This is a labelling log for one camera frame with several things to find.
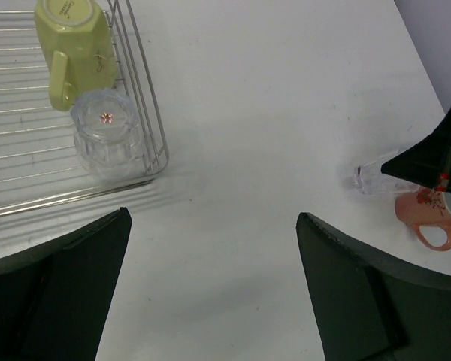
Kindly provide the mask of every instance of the clear glass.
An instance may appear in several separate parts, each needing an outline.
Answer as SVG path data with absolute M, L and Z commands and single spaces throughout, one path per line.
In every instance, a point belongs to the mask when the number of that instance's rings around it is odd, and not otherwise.
M 403 153 L 403 149 L 383 154 L 373 162 L 354 168 L 354 184 L 363 194 L 416 192 L 419 185 L 381 173 L 381 166 Z
M 133 177 L 144 137 L 132 100 L 112 89 L 84 93 L 71 110 L 82 166 L 103 180 Z

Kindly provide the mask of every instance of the yellow-green mug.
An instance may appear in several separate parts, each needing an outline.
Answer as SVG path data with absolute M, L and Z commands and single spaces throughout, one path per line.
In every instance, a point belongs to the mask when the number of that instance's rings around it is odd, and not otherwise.
M 81 93 L 117 78 L 107 18 L 94 0 L 38 0 L 38 40 L 50 72 L 50 104 L 68 111 Z

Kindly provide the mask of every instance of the pink mug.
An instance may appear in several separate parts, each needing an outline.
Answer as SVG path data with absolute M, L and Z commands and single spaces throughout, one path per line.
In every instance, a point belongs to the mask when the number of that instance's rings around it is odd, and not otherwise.
M 396 216 L 416 233 L 419 240 L 432 250 L 451 249 L 451 194 L 421 187 L 414 193 L 400 195 L 395 202 Z M 447 240 L 442 246 L 434 246 L 421 233 L 420 226 L 436 226 L 444 229 Z

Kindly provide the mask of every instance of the wire rack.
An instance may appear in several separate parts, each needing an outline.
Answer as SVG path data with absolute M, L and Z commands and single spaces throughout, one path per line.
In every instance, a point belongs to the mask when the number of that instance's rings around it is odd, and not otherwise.
M 48 99 L 49 72 L 33 11 L 0 11 L 0 216 L 143 186 L 168 163 L 168 148 L 144 47 L 129 0 L 103 7 L 120 75 L 115 88 L 135 103 L 146 152 L 141 176 L 100 183 L 77 159 L 73 123 Z

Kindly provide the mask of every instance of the white table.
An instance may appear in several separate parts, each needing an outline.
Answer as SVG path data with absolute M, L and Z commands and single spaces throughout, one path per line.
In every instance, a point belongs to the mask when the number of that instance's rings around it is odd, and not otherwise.
M 133 5 L 169 168 L 149 188 L 0 219 L 4 256 L 129 208 L 98 361 L 324 359 L 302 211 L 451 274 L 451 251 L 414 239 L 392 198 L 344 186 L 354 162 L 418 141 L 443 116 L 393 0 Z

